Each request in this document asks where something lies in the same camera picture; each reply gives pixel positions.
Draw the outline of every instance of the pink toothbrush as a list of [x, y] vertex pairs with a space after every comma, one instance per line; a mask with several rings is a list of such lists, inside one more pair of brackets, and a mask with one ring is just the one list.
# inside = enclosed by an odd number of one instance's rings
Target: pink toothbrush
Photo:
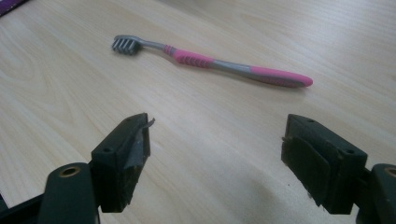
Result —
[[111, 48], [121, 54], [134, 55], [141, 47], [161, 50], [173, 57], [178, 63], [231, 72], [276, 86], [297, 88], [308, 87], [313, 83], [311, 78], [303, 75], [240, 63], [224, 62], [183, 49], [176, 49], [169, 45], [146, 41], [134, 35], [117, 35]]

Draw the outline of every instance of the rubber grip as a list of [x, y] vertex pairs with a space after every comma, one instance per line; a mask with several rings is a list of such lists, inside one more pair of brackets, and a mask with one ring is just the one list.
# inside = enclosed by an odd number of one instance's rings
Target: rubber grip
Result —
[[310, 77], [271, 68], [250, 66], [250, 71], [257, 76], [255, 79], [277, 86], [296, 88], [308, 87], [314, 83]]
[[194, 67], [208, 68], [209, 64], [214, 61], [213, 58], [206, 57], [202, 54], [193, 53], [183, 49], [176, 49], [172, 57], [178, 63], [184, 63]]

